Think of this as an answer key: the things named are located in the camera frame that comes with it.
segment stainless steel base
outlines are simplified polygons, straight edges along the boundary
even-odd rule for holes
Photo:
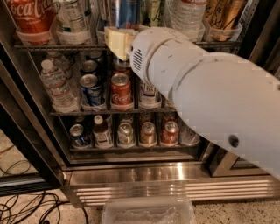
[[[193,201],[277,197],[280,182],[270,175],[212,178],[203,164],[134,164],[71,171],[61,190],[75,207],[101,207],[111,198],[158,195]]]

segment robotic arm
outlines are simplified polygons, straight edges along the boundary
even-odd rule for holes
[[[206,52],[169,28],[141,31],[130,64],[182,120],[280,179],[280,81],[236,55]]]

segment water bottle cap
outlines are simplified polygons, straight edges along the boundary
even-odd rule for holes
[[[103,118],[102,118],[101,115],[96,115],[96,116],[94,117],[94,123],[96,123],[96,124],[102,124],[102,122],[103,122]]]
[[[51,56],[54,56],[54,55],[56,55],[58,52],[54,52],[54,51],[52,51],[52,52],[46,52],[48,55],[51,55]]]
[[[43,69],[49,70],[53,68],[53,62],[49,59],[46,59],[42,61],[41,66],[43,67]]]

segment plastic water bottle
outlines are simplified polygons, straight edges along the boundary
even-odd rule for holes
[[[56,67],[59,67],[64,72],[73,94],[75,96],[80,96],[77,79],[73,76],[70,61],[60,52],[47,52],[46,59],[50,60]]]
[[[69,107],[74,104],[75,97],[68,86],[67,77],[63,71],[55,66],[49,59],[41,63],[41,80],[44,83],[47,93],[53,100],[55,107]]]
[[[174,28],[196,31],[200,28],[207,0],[177,0]]]

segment floor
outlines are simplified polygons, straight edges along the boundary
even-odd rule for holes
[[[1,130],[0,139],[0,177],[36,172]],[[280,223],[280,199],[203,201],[192,204],[197,224]],[[45,216],[52,207],[55,208]],[[74,208],[67,203],[67,198],[61,190],[52,190],[44,194],[35,192],[0,197],[0,224],[6,223],[102,224],[102,210],[95,207],[86,207],[85,210]]]
[[[67,198],[60,190],[49,191],[50,194],[57,194],[61,201],[67,201]],[[10,210],[10,214],[18,214],[22,208],[24,208],[30,201],[38,197],[33,195],[21,195],[16,205]],[[0,204],[5,204],[11,196],[0,198]],[[35,223],[59,223],[59,224],[83,224],[86,223],[85,214],[80,208],[74,208],[72,205],[65,204],[59,207],[59,212],[54,209],[48,216],[46,216],[45,222],[39,222],[40,218],[52,205],[54,204],[52,195],[45,196],[42,206],[40,206],[32,215],[27,217],[19,223],[23,224],[35,224]],[[8,203],[8,207],[11,207],[14,200]],[[38,204],[34,201],[24,210],[30,207],[34,207]],[[193,202],[194,213],[197,224],[278,224],[280,223],[280,199],[247,199],[239,201],[204,201]],[[94,207],[85,208],[88,223],[90,224],[102,224],[102,210]],[[16,221],[23,218],[24,215],[16,217],[12,220],[12,216],[7,222],[8,212],[4,212],[0,223],[16,223]]]

